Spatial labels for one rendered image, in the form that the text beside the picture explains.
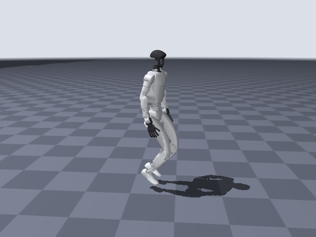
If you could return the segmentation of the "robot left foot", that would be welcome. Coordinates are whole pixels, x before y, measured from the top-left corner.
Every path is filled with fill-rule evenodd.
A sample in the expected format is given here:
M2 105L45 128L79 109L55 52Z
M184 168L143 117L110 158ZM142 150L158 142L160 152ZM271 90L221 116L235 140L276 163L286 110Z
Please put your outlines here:
M151 163L150 162L146 163L145 167L149 169L151 167ZM158 169L156 169L153 173L157 175L158 177L162 177L162 174L158 171Z

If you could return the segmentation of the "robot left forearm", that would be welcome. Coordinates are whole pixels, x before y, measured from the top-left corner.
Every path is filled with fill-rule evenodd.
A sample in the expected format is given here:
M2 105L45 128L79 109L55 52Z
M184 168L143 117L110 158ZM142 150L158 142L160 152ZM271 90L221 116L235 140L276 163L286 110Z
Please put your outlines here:
M166 102L166 95L163 97L163 101L161 102L161 108L162 108L163 113L167 113L166 108L168 107L167 107L167 102Z

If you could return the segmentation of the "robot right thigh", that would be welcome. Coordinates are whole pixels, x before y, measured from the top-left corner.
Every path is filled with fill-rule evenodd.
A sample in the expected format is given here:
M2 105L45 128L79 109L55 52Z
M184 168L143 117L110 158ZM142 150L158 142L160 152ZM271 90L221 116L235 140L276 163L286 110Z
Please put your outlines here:
M160 132L156 130L159 136L156 135L157 137L155 138L157 139L158 143L161 145L162 147L161 150L164 150L167 153L167 158L168 158L171 155L171 150L170 150L169 139L165 132L165 129L163 128L162 124L155 116L150 115L150 118L152 119L152 122L153 122L152 124L160 130ZM145 122L144 122L144 125L146 128L148 128L148 125L146 125Z

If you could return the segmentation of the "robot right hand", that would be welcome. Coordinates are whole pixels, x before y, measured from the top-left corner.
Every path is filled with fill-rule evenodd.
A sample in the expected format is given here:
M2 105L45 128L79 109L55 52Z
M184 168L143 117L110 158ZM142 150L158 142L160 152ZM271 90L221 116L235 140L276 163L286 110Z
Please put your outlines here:
M159 136L158 133L156 132L156 130L158 130L160 132L160 130L158 128L156 128L152 123L152 119L149 117L149 120L150 120L150 123L146 123L146 125L148 125L148 132L149 132L149 135L150 137L157 137ZM156 136L157 135L157 136Z

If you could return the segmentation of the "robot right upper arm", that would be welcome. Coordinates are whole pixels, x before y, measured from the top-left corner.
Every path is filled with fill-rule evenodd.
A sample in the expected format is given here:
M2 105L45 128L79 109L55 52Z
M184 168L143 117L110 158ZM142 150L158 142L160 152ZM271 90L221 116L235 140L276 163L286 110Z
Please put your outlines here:
M149 92L151 84L154 82L154 80L155 80L154 74L149 73L144 76L144 83L143 83L142 91L140 94L140 101L142 97L144 96L147 97L146 94Z

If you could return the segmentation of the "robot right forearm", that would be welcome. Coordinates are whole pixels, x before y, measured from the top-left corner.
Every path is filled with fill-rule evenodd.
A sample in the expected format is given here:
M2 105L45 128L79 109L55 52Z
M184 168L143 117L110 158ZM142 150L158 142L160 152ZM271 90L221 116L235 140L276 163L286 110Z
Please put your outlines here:
M141 109L142 109L142 113L143 113L143 118L145 120L145 123L150 123L149 117L150 117L150 113L149 113L149 109L148 109L149 105L148 105L148 98L147 97L142 97L141 98Z

